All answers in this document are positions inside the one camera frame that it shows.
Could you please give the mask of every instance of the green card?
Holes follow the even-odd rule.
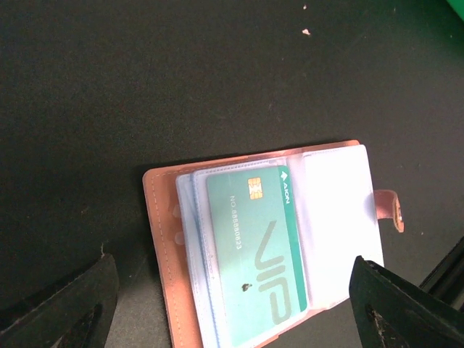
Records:
[[[287,166],[207,178],[231,342],[237,347],[307,308]]]

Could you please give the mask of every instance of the stitching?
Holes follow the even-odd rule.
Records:
[[[158,201],[157,201],[157,195],[154,191],[154,182],[153,182],[153,177],[152,177],[152,192],[153,192],[153,197],[154,197],[154,206],[157,209],[157,217],[158,217],[158,226],[159,226],[159,234],[161,235],[161,242],[162,242],[162,248],[163,251],[165,252],[165,259],[166,259],[166,265],[167,265],[167,274],[169,275],[169,281],[170,285],[173,286],[173,276],[171,274],[171,269],[169,267],[169,259],[167,258],[167,251],[166,251],[166,244],[165,244],[165,237],[162,234],[162,227],[161,227],[161,217],[160,217],[160,211],[158,210]],[[181,341],[181,346],[183,346],[183,341],[182,341],[182,332],[181,332],[181,325],[179,323],[179,317],[177,313],[177,302],[175,300],[174,292],[173,294],[173,302],[174,302],[174,315],[175,315],[175,321],[177,323],[177,329],[179,330],[179,339]]]

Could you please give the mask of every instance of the brown leather wallet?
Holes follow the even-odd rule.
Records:
[[[143,184],[148,209],[148,216],[156,250],[159,273],[161,276],[167,319],[169,321],[171,339],[174,347],[202,347],[202,338],[196,316],[194,298],[191,290],[189,269],[186,260],[186,249],[183,244],[181,223],[181,210],[179,208],[175,179],[178,175],[191,173],[195,170],[220,165],[230,165],[239,162],[263,160],[266,158],[298,154],[321,149],[332,149],[343,146],[359,145],[356,140],[339,143],[305,146],[296,149],[287,149],[247,156],[215,159],[206,162],[174,165],[151,169],[145,173]],[[399,232],[403,232],[401,209],[398,196],[394,191],[374,191],[377,218],[391,218]],[[310,310],[300,324],[323,310]],[[260,347],[277,339],[263,342]]]

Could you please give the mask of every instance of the card chip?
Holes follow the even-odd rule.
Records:
[[[248,179],[249,198],[262,198],[261,178]]]

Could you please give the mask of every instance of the dark spot on card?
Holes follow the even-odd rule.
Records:
[[[250,286],[252,286],[252,285],[248,284],[248,283],[245,283],[244,285],[241,286],[241,290],[243,292],[245,292],[246,290],[248,290],[250,288]]]

